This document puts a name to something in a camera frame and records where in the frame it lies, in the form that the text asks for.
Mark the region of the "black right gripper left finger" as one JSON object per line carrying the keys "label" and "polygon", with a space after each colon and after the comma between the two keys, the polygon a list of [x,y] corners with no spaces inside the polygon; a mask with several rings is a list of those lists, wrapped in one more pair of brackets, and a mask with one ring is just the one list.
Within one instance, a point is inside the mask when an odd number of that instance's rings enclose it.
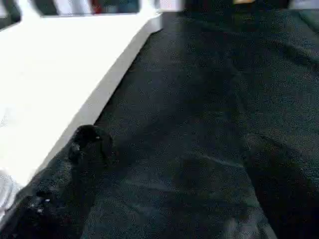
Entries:
{"label": "black right gripper left finger", "polygon": [[66,145],[22,188],[0,222],[2,239],[79,239],[112,155],[111,136],[94,125]]}

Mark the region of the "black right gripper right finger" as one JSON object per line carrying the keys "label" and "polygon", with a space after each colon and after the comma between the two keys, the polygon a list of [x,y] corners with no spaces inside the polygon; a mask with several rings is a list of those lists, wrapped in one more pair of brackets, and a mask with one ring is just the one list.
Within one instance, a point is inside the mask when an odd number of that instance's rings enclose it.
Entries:
{"label": "black right gripper right finger", "polygon": [[260,134],[244,137],[244,166],[279,239],[319,237],[319,165]]}

